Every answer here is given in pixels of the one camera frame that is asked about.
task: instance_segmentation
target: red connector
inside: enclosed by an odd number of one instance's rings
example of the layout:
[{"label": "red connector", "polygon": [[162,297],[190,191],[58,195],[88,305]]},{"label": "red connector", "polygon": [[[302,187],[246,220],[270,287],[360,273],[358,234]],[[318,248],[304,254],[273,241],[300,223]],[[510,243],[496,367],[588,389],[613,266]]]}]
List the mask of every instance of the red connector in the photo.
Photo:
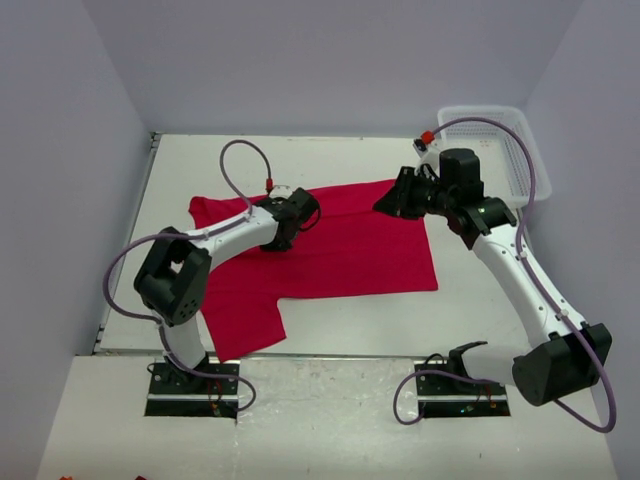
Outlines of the red connector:
[{"label": "red connector", "polygon": [[425,145],[429,145],[435,139],[436,139],[436,136],[432,132],[430,132],[429,130],[427,130],[422,135],[420,135],[420,140],[422,140]]}]

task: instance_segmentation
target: purple cable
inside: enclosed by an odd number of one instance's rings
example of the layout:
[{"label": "purple cable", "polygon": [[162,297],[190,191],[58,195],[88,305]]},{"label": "purple cable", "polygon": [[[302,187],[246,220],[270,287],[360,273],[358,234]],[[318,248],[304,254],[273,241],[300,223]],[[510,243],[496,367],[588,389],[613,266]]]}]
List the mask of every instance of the purple cable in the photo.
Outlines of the purple cable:
[{"label": "purple cable", "polygon": [[[538,289],[540,294],[544,297],[544,299],[549,303],[549,305],[551,305],[551,307],[555,311],[556,315],[562,320],[562,322],[567,326],[567,328],[569,328],[569,330],[571,330],[571,332],[576,336],[576,338],[580,342],[580,345],[582,345],[584,350],[587,352],[587,355],[589,356],[589,358],[591,359],[591,361],[595,365],[596,370],[598,371],[598,375],[602,379],[602,385],[604,386],[604,391],[605,391],[605,394],[607,396],[607,402],[609,403],[609,420],[606,423],[606,425],[604,425],[604,426],[596,425],[595,423],[591,422],[590,420],[588,420],[585,417],[583,417],[582,415],[580,415],[573,408],[569,407],[566,403],[562,402],[561,400],[555,400],[555,403],[560,408],[562,408],[567,413],[569,413],[570,415],[575,417],[578,421],[580,421],[581,423],[583,423],[587,427],[589,427],[589,428],[591,428],[591,429],[593,429],[593,430],[595,430],[596,432],[599,432],[599,433],[609,433],[615,427],[616,421],[617,421],[617,418],[618,418],[618,410],[617,410],[617,407],[616,407],[616,399],[615,399],[615,396],[613,394],[613,387],[611,386],[611,382],[609,380],[609,376],[607,375],[607,372],[605,371],[604,366],[602,365],[602,362],[600,362],[600,359],[598,358],[596,352],[593,350],[593,348],[591,348],[591,345],[589,345],[589,342],[587,341],[587,339],[584,338],[584,335],[582,335],[582,332],[580,332],[580,330],[578,330],[578,328],[569,320],[569,318],[567,316],[562,314],[562,308],[556,303],[556,301],[553,299],[551,294],[544,287],[544,285],[542,284],[542,282],[540,281],[540,279],[536,275],[535,271],[531,267],[531,264],[529,263],[529,260],[527,260],[526,255],[524,255],[524,256],[522,255],[522,253],[523,253],[522,252],[522,239],[524,237],[524,229],[525,229],[525,227],[527,225],[527,222],[529,221],[529,218],[531,217],[531,212],[533,211],[533,204],[534,204],[534,201],[535,201],[535,194],[536,194],[536,174],[535,174],[535,168],[533,166],[533,159],[531,158],[531,154],[529,152],[529,149],[527,148],[527,146],[525,145],[524,141],[520,138],[520,136],[515,131],[513,131],[512,129],[506,127],[505,125],[501,124],[500,122],[496,122],[495,120],[491,120],[489,118],[483,118],[483,117],[461,117],[461,118],[456,118],[455,120],[451,120],[449,122],[443,123],[438,128],[434,129],[432,133],[434,135],[437,135],[438,133],[440,133],[445,128],[450,127],[452,125],[456,125],[458,123],[463,123],[463,122],[487,123],[489,125],[493,125],[494,127],[497,127],[499,129],[503,130],[511,138],[513,138],[516,141],[516,143],[518,144],[518,146],[522,150],[522,153],[524,154],[525,159],[527,160],[527,166],[529,167],[529,176],[531,178],[531,187],[530,187],[530,190],[529,190],[529,199],[527,201],[526,210],[524,211],[524,214],[522,216],[522,221],[520,222],[520,224],[518,225],[518,228],[516,229],[516,252],[520,256],[520,260],[521,260],[522,266],[524,267],[525,271],[529,275],[529,278],[531,278],[531,281],[533,282],[533,284],[536,286],[536,288]],[[458,380],[458,381],[461,381],[461,382],[466,382],[466,383],[485,383],[486,382],[486,380],[473,380],[473,379],[470,379],[470,378],[465,378],[465,377],[461,377],[461,376],[458,376],[458,375],[450,374],[450,373],[447,373],[447,372],[432,371],[432,370],[421,370],[420,372],[412,373],[411,375],[407,376],[400,383],[400,385],[398,386],[398,388],[396,390],[396,393],[395,393],[395,395],[393,397],[393,413],[394,413],[394,415],[396,417],[396,420],[398,420],[398,422],[402,423],[403,425],[412,425],[414,423],[419,422],[423,417],[422,414],[420,414],[414,420],[409,420],[409,421],[402,420],[402,419],[400,419],[400,417],[398,415],[398,410],[397,410],[397,407],[398,407],[397,406],[398,396],[400,394],[400,391],[402,390],[402,387],[404,387],[404,385],[409,380],[411,380],[412,378],[415,378],[415,377],[417,377],[419,375],[441,375],[441,376],[444,376],[444,377],[453,378],[455,380]]]},{"label": "purple cable", "polygon": [[255,143],[250,142],[249,140],[245,140],[243,138],[236,138],[235,140],[231,140],[224,147],[222,147],[222,150],[220,150],[220,172],[222,173],[222,176],[225,182],[227,182],[227,185],[231,187],[231,190],[233,190],[235,194],[238,195],[238,197],[244,200],[244,203],[247,204],[247,211],[249,212],[249,216],[251,216],[251,213],[253,212],[253,204],[251,203],[251,200],[249,200],[249,198],[244,193],[242,193],[240,189],[236,187],[236,185],[231,181],[231,178],[229,178],[229,175],[227,174],[227,169],[224,166],[224,156],[227,153],[227,150],[229,150],[229,148],[231,148],[234,145],[247,145],[253,148],[256,152],[258,152],[258,154],[260,155],[260,157],[262,157],[262,160],[264,161],[264,164],[267,167],[268,180],[271,179],[271,163],[269,163],[269,159],[267,158],[265,153],[260,149],[260,147],[258,147]]}]

